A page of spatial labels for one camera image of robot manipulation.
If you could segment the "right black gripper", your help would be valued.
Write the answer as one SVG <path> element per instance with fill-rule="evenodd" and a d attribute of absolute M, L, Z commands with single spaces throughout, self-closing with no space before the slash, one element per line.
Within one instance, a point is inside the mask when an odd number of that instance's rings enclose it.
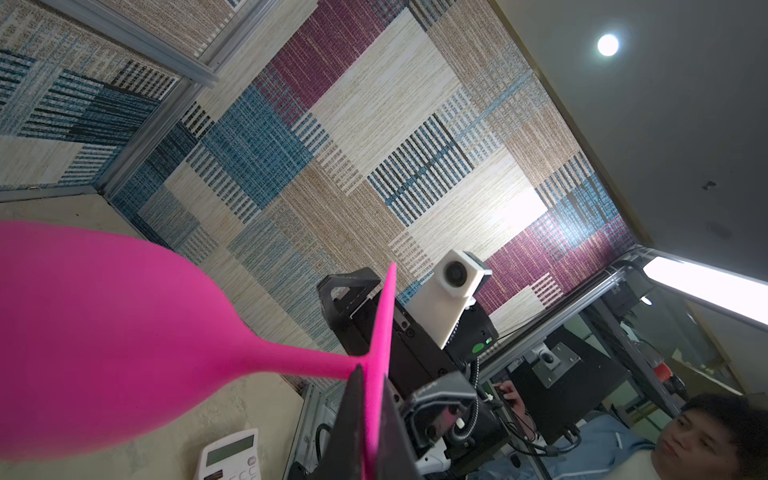
<path fill-rule="evenodd" d="M 369 351 L 381 293 L 380 277 L 363 268 L 326 276 L 318 285 L 321 310 L 346 354 Z M 395 303 L 389 380 L 402 398 L 460 368 L 400 303 Z"/>

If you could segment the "magenta plastic wine glass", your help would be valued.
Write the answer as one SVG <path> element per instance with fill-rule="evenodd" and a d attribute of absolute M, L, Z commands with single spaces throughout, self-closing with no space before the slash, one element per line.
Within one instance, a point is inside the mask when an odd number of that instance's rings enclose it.
<path fill-rule="evenodd" d="M 266 341 L 184 257 L 148 241 L 1 225 L 1 456 L 80 454 L 131 440 L 260 372 L 345 380 L 363 368 L 376 461 L 397 271 L 361 357 Z"/>

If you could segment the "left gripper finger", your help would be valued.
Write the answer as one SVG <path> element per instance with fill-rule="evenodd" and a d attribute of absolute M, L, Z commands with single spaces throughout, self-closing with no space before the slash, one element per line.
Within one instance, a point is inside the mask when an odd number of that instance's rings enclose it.
<path fill-rule="evenodd" d="M 376 461 L 366 462 L 363 368 L 348 378 L 340 410 L 325 452 L 310 479 L 419 479 L 416 456 L 404 423 L 388 388 L 379 409 L 380 428 Z"/>

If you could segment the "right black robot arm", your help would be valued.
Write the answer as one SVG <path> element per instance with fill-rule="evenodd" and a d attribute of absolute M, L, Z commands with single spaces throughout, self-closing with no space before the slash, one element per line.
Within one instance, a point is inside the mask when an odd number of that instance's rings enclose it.
<path fill-rule="evenodd" d="M 363 268 L 328 275 L 317 286 L 323 316 L 350 355 L 368 350 L 379 283 Z M 485 310 L 472 304 L 440 347 L 421 323 L 435 307 L 395 305 L 387 388 L 420 477 L 452 478 L 485 462 L 491 444 L 506 437 L 496 412 L 501 405 L 483 396 L 479 383 L 479 354 L 499 335 Z"/>

